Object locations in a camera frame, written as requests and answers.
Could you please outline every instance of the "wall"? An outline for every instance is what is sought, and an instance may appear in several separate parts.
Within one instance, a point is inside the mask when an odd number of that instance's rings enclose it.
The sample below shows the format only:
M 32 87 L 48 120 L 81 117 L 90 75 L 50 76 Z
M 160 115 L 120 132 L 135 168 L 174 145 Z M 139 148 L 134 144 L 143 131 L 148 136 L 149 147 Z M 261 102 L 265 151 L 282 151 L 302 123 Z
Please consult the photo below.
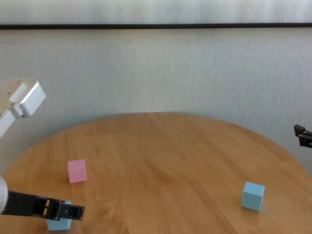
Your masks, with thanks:
M 109 115 L 176 111 L 259 132 L 312 175 L 312 29 L 0 31 L 0 80 L 38 79 L 48 96 L 0 140 L 0 171 L 61 129 Z

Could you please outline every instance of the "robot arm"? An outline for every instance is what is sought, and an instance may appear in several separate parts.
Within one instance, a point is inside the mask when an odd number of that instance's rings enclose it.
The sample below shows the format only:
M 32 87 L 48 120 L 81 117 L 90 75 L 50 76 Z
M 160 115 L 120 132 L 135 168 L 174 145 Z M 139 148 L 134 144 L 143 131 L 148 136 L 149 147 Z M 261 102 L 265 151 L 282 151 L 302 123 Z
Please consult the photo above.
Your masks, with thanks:
M 61 218 L 82 220 L 84 207 L 65 204 L 65 201 L 49 197 L 22 194 L 8 190 L 0 176 L 0 214 L 33 216 L 51 220 Z
M 16 119 L 30 117 L 45 97 L 36 80 L 10 80 L 0 90 L 0 137 Z M 84 210 L 83 206 L 65 204 L 63 200 L 11 191 L 0 176 L 0 215 L 82 220 Z

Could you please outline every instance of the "wood grain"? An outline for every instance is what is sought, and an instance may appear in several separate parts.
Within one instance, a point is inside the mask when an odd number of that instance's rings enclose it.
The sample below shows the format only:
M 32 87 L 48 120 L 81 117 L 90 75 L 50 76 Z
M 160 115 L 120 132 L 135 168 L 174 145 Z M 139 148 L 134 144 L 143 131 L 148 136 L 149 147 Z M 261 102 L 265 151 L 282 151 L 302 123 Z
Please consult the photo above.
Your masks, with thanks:
M 69 184 L 67 161 L 86 160 Z M 68 233 L 308 234 L 312 180 L 280 146 L 239 126 L 185 114 L 133 114 L 60 132 L 4 174 L 11 190 L 86 206 Z M 261 212 L 241 207 L 266 186 Z M 48 233 L 44 219 L 0 217 L 1 233 Z

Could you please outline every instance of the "black stripe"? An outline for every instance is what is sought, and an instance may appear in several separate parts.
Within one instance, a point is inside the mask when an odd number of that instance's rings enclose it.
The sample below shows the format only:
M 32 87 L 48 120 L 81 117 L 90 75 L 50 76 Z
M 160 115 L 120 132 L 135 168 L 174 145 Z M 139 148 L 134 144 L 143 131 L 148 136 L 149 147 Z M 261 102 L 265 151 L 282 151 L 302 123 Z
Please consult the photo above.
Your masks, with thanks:
M 308 28 L 312 23 L 195 23 L 195 24 L 0 24 L 0 30 L 39 29 L 196 29 L 196 28 Z

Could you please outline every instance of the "cube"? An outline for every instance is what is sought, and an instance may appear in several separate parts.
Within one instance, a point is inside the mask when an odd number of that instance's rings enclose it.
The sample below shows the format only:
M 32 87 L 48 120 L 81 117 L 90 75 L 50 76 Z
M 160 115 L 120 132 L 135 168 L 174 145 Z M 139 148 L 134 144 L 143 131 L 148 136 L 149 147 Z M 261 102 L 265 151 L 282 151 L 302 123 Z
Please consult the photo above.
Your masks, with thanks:
M 66 204 L 72 204 L 71 201 L 66 201 Z M 47 220 L 49 231 L 66 231 L 70 229 L 72 224 L 71 219 L 61 218 L 59 221 L 56 220 Z
M 260 211 L 263 201 L 265 186 L 246 182 L 243 198 L 242 198 L 242 207 Z
M 68 176 L 70 183 L 87 180 L 85 160 L 73 160 L 68 162 Z

